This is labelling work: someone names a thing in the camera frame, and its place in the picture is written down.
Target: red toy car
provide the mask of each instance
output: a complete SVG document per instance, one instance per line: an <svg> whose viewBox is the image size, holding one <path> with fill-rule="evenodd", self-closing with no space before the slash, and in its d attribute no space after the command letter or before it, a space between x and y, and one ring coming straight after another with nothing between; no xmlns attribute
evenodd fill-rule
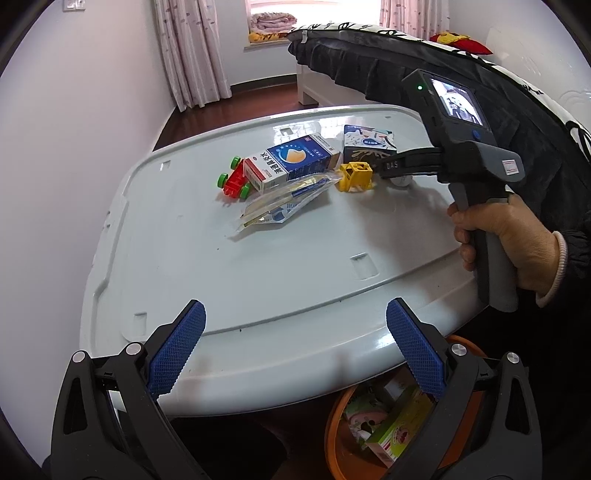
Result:
<svg viewBox="0 0 591 480"><path fill-rule="evenodd" d="M222 173L217 180L217 187L223 189L224 194L235 199L240 197L245 199L251 192L252 185L244 176L244 168L240 157L234 157L230 168L233 170L232 175L228 177L227 173Z"/></svg>

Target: glossy white tabletop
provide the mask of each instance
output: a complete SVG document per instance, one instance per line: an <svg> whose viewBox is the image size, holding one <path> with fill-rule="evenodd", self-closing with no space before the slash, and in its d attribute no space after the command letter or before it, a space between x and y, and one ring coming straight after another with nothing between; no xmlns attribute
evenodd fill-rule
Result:
<svg viewBox="0 0 591 480"><path fill-rule="evenodd" d="M482 306L456 253L451 195L434 177L406 189L381 179L370 192L330 189L283 225L234 234L243 203L216 188L232 157L314 132L341 149L345 124L392 130L398 151L430 145L408 109L334 107L207 132L134 167L99 240L81 348L116 354L200 300L205 333L159 404L211 415L305 400L399 364L385 327L395 297L444 334L468 321Z"/></svg>

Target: red pillow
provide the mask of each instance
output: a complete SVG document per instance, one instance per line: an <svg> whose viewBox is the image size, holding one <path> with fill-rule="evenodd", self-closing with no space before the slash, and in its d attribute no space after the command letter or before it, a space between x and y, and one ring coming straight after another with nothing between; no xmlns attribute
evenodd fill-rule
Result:
<svg viewBox="0 0 591 480"><path fill-rule="evenodd" d="M439 35L441 34L433 35L429 40L431 40L432 42L437 42ZM468 53L473 53L474 55L492 55L492 52L488 48L486 48L482 43L476 40L472 40L471 38L463 38L453 43L449 43L448 45L454 48L459 48L463 51L467 51Z"/></svg>

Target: wall socket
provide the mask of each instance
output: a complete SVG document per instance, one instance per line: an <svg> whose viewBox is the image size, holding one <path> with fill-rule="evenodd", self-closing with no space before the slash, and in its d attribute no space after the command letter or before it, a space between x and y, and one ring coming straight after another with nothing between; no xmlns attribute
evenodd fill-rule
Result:
<svg viewBox="0 0 591 480"><path fill-rule="evenodd" d="M86 0L64 0L62 10L64 12L86 10Z"/></svg>

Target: blue gripper pad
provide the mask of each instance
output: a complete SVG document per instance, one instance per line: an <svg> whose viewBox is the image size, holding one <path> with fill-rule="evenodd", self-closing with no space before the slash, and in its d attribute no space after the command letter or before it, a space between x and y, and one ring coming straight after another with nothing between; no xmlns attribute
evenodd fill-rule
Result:
<svg viewBox="0 0 591 480"><path fill-rule="evenodd" d="M205 307L195 302L150 362L148 391L153 399L169 393L205 330Z"/></svg>
<svg viewBox="0 0 591 480"><path fill-rule="evenodd" d="M386 324L421 390L439 400L446 389L443 363L398 300L388 303Z"/></svg>

